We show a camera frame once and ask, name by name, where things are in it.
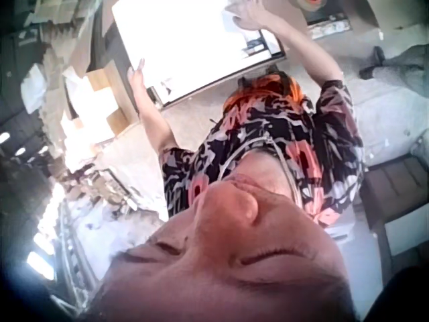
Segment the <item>white paper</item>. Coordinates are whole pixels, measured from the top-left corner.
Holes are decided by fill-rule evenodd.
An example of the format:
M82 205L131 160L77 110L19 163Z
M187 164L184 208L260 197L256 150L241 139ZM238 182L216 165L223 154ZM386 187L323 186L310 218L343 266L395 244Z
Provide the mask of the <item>white paper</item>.
M225 13L227 0L120 0L113 15L134 68L145 58L145 85L239 61L247 44Z
M48 88L42 66L34 64L21 83L21 96L28 114L42 106Z

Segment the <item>mouth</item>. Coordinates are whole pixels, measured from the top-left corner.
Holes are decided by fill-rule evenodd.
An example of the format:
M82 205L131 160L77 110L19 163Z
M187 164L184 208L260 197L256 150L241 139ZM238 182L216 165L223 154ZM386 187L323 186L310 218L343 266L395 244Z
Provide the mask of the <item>mouth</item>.
M228 177L223 179L223 181L231 182L233 184L246 184L248 186L254 186L255 188L262 189L262 187L255 180L241 173L230 174Z

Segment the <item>nose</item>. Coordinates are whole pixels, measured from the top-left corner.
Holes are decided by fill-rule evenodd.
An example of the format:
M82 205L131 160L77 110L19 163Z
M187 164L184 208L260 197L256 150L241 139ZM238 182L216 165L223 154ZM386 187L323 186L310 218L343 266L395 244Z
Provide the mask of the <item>nose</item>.
M258 217L258 204L231 182L211 184L195 204L194 251L225 263L237 252Z

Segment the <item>shoe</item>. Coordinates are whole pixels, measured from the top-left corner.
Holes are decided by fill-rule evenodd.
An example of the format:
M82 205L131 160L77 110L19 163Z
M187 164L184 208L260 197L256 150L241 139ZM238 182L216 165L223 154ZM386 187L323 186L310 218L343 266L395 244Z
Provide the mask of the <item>shoe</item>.
M374 57L375 63L378 66L383 66L383 63L386 60L386 56L384 56L384 51L380 46L374 47Z
M376 66L371 66L371 67L367 67L364 68L362 70L359 71L359 77L361 77L361 79L367 81L371 78L374 78L373 76L373 72Z

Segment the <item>forehead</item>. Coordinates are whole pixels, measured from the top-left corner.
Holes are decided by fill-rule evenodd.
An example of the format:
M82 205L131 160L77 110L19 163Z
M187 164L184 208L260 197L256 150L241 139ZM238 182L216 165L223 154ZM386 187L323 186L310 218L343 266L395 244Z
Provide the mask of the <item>forehead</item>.
M311 302L304 288L296 286L191 276L180 271L155 276L142 276L130 268L123 271L128 275L106 281L101 311L122 319L126 312L127 321L140 321L142 315L150 321L181 321L180 317L183 321L189 317L198 317L198 321L283 321L278 318L290 317L292 311L299 311L298 306Z

